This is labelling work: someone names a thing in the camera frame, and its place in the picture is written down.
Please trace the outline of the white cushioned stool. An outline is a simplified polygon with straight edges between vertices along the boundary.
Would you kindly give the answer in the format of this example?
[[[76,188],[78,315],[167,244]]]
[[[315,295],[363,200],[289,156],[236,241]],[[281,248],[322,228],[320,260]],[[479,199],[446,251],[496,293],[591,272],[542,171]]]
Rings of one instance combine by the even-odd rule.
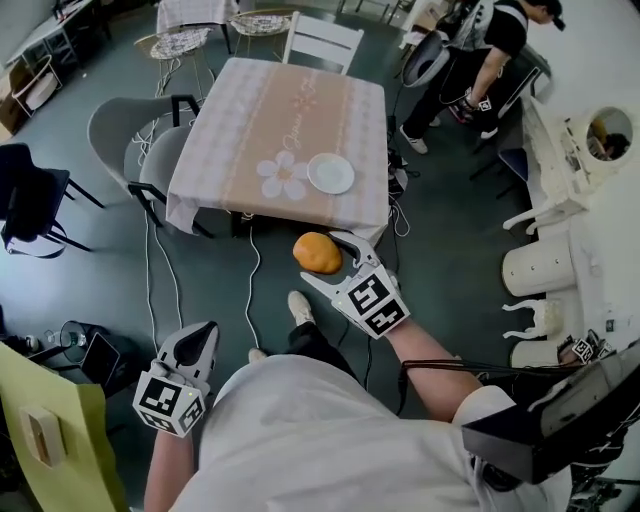
[[[533,340],[544,336],[558,334],[564,327],[562,305],[559,300],[528,299],[515,305],[504,304],[503,311],[513,312],[520,309],[530,309],[533,312],[533,325],[524,331],[507,331],[504,339],[511,337],[521,340]]]

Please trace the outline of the round white framed mirror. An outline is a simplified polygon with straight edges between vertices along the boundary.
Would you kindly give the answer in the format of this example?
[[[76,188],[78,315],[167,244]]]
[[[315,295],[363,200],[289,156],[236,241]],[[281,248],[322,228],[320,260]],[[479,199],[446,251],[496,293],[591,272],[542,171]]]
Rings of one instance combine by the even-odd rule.
[[[587,126],[586,142],[594,158],[605,162],[619,160],[633,142],[631,119],[619,108],[601,109]]]

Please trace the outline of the table with checkered cloth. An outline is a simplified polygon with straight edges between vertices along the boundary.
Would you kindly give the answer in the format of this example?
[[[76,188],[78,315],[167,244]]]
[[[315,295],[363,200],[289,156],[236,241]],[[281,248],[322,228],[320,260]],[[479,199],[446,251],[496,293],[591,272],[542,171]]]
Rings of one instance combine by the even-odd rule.
[[[239,12],[237,0],[160,0],[156,32],[183,25],[225,25]]]

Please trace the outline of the white round drawer cabinet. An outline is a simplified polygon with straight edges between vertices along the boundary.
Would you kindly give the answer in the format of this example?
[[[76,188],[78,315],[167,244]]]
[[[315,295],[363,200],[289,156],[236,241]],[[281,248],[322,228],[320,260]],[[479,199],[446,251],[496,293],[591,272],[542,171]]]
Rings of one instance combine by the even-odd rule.
[[[502,261],[502,280],[514,297],[579,287],[580,241],[568,232],[512,249]]]
[[[529,340],[517,343],[510,354],[512,368],[557,367],[558,344],[553,340]]]

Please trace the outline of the person's left forearm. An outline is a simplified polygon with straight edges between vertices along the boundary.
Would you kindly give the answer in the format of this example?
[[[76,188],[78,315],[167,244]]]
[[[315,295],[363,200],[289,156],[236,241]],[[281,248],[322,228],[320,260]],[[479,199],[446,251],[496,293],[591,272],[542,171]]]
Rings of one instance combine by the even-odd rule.
[[[144,512],[169,512],[195,472],[193,436],[158,431],[146,481]]]

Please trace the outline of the grey shell chair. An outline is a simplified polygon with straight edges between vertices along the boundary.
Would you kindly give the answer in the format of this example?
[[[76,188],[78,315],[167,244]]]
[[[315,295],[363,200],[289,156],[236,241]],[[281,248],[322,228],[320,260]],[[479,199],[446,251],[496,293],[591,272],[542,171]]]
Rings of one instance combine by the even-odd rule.
[[[88,141],[108,174],[143,207],[147,218],[161,228],[163,222],[153,208],[155,202],[165,204],[171,179],[184,149],[191,127],[180,121],[182,105],[194,115],[200,107],[191,95],[171,95],[153,99],[112,98],[92,114]],[[125,174],[126,152],[134,136],[163,115],[171,116],[172,126],[160,134],[144,157],[137,178]]]

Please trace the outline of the white vanity desk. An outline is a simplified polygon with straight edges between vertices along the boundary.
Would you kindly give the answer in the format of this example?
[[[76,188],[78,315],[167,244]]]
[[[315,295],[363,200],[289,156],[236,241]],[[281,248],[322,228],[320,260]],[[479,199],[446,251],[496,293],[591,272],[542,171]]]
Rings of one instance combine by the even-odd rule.
[[[592,122],[611,110],[630,122],[630,147],[618,159],[602,160],[589,151],[588,133]],[[523,135],[532,207],[504,221],[502,227],[509,231],[528,221],[526,233],[531,235],[589,210],[591,197],[610,177],[640,166],[640,100],[621,96],[609,105],[562,118],[531,99],[523,111]]]

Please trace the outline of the person's right forearm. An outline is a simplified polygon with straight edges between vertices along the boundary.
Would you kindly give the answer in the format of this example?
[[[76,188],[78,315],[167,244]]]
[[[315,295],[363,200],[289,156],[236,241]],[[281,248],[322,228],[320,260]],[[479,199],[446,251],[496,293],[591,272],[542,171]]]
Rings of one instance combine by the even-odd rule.
[[[401,363],[407,361],[453,360],[428,332],[410,318],[386,334]],[[464,400],[482,387],[469,372],[413,368],[407,371],[420,400],[434,421],[451,423]]]

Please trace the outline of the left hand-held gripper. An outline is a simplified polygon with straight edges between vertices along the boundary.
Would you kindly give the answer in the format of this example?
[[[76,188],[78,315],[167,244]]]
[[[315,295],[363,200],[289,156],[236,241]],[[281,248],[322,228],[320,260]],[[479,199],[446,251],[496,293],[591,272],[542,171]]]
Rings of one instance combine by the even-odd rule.
[[[133,408],[143,423],[176,437],[186,437],[205,412],[207,380],[215,366],[219,328],[215,321],[186,326],[163,343],[158,358],[143,371],[136,388]],[[190,375],[171,369],[179,366]]]

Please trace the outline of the table with beige tablecloth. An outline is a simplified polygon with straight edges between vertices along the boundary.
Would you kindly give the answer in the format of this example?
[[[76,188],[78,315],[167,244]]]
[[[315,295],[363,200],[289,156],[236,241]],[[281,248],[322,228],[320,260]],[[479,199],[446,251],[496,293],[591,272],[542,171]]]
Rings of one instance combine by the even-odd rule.
[[[355,181],[325,194],[307,175],[319,154]],[[170,181],[166,219],[189,233],[202,209],[351,231],[375,243],[388,223],[382,86],[305,66],[229,59],[197,115]]]

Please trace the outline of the white wooden chair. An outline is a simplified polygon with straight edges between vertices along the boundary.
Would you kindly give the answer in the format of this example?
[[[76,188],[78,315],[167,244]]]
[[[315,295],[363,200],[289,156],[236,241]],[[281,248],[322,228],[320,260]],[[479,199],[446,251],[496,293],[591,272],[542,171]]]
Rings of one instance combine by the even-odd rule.
[[[289,63],[293,52],[332,63],[346,75],[364,31],[354,30],[294,11],[291,17],[282,62]]]

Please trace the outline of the black equipment box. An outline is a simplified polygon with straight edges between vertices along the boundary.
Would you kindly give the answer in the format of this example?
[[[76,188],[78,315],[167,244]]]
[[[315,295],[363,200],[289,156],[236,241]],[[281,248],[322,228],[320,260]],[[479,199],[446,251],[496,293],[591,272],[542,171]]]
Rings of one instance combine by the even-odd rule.
[[[464,448],[518,482],[539,484],[640,419],[640,339],[575,371],[529,406],[461,427]]]

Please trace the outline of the black-legged table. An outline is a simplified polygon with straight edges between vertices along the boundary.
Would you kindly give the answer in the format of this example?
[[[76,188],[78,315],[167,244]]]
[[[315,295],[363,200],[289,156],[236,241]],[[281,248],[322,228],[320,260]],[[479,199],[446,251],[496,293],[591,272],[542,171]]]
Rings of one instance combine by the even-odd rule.
[[[229,211],[230,234],[232,238],[248,238],[254,215],[251,213]]]

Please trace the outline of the person's white shirt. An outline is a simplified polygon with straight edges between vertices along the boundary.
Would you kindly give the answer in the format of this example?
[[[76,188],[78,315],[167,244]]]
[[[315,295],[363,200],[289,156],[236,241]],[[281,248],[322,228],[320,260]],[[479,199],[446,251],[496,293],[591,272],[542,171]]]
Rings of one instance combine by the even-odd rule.
[[[499,492],[464,449],[464,424],[510,405],[486,386],[451,422],[403,420],[333,366],[271,356],[220,390],[170,512],[566,512],[568,470]]]

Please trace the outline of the white round plate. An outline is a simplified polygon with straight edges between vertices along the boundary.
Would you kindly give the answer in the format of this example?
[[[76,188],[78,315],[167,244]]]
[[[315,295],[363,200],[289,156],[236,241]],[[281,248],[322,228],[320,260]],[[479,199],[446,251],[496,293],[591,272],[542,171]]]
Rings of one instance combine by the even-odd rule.
[[[341,195],[348,192],[355,182],[355,171],[345,158],[321,153],[314,156],[307,165],[309,182],[320,192]]]

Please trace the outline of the dark blue chair with bag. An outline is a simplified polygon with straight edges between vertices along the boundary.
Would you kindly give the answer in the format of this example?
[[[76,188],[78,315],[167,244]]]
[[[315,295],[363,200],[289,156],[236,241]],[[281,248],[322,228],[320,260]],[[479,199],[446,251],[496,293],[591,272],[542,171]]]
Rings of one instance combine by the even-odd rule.
[[[68,238],[57,221],[62,201],[73,198],[69,188],[97,207],[103,206],[71,178],[69,171],[36,166],[26,144],[0,145],[0,243],[8,254],[26,256],[28,253],[16,244],[31,244],[40,238],[56,246],[54,251],[40,256],[43,260],[60,257],[69,246],[92,251]]]

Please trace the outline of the person's right shoe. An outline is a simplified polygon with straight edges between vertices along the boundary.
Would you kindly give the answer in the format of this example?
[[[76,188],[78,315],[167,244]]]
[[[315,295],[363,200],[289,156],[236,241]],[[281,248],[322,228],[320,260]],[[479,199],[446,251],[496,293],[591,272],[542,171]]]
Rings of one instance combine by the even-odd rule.
[[[311,305],[301,292],[297,290],[290,291],[287,297],[287,305],[297,326],[315,323]]]

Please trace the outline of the long white desk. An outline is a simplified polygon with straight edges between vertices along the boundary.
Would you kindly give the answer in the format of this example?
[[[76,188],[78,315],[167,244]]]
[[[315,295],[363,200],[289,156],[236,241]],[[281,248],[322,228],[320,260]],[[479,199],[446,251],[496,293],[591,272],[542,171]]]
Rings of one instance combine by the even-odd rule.
[[[23,60],[29,65],[27,53],[39,46],[44,46],[60,65],[63,65],[65,61],[71,61],[82,67],[82,59],[72,41],[72,23],[84,14],[90,13],[94,17],[99,16],[100,7],[101,0],[76,0],[69,8],[62,9],[60,19],[53,14],[35,27],[19,44],[14,53],[2,61],[4,68],[7,69],[19,60]]]

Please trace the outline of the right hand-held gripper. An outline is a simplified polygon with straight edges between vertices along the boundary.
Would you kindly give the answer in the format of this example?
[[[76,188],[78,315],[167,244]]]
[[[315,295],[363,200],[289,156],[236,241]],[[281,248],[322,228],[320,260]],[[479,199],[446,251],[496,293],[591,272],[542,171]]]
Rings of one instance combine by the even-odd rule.
[[[384,337],[410,316],[395,277],[366,239],[348,231],[330,231],[328,235],[352,256],[357,273],[337,284],[307,272],[301,272],[300,277],[372,339]]]

